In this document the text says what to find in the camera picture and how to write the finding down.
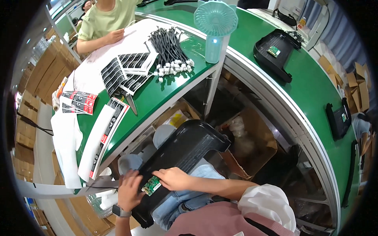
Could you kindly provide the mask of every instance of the person's hand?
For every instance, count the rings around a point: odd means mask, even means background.
[[[119,179],[118,206],[124,211],[131,211],[139,205],[142,197],[146,194],[145,192],[138,194],[139,184],[143,178],[138,173],[137,170],[129,170],[125,176],[121,176]]]
[[[110,31],[107,35],[104,36],[106,45],[120,41],[123,38],[124,32],[125,29]]]
[[[180,170],[178,167],[169,169],[160,169],[159,171],[152,172],[153,175],[160,179],[161,185],[170,191],[181,191],[190,189],[193,176],[190,176]]]

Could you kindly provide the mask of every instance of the teal fan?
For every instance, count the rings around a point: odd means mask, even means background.
[[[205,60],[217,63],[222,49],[223,38],[230,35],[237,27],[238,17],[236,5],[228,5],[221,1],[198,1],[194,12],[194,24],[205,33]]]

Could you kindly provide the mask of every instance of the pink shirt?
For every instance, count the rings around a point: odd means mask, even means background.
[[[246,222],[244,217],[270,228],[280,236],[294,236],[294,232],[284,228],[274,220],[256,213],[247,213],[243,216],[238,205],[231,202],[215,202],[195,211],[181,214],[166,233],[166,236],[178,236],[180,234],[233,236],[241,231],[245,236],[266,235]]]

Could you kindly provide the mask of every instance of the light green shirt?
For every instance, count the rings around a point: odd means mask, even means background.
[[[125,28],[135,20],[135,6],[142,0],[115,0],[113,10],[100,11],[93,5],[82,17],[83,22],[78,33],[78,39],[84,41],[99,39],[110,31]]]

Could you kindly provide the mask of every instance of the smartwatch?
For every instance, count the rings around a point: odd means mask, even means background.
[[[131,211],[124,211],[121,209],[121,207],[117,205],[113,205],[112,208],[113,214],[115,214],[118,217],[130,217],[131,216]]]

